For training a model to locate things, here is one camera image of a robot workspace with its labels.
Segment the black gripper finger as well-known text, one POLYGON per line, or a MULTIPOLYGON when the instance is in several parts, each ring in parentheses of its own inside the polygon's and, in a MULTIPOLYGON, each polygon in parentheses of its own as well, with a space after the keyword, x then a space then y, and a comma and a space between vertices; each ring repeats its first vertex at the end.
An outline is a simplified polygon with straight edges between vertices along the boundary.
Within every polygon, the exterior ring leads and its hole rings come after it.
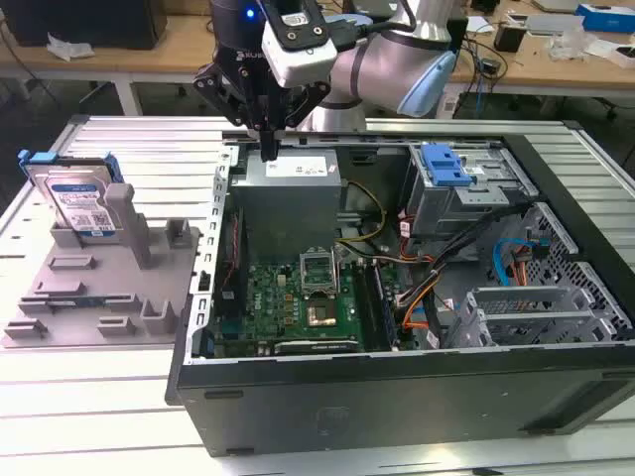
POLYGON ((293 88, 276 86, 270 92, 270 161, 277 160, 281 137, 286 129, 296 128, 329 93, 329 84, 293 88))
POLYGON ((271 127, 263 77, 251 65, 204 66, 194 78, 194 88, 232 125, 245 126, 260 144, 263 162, 271 161, 271 127))

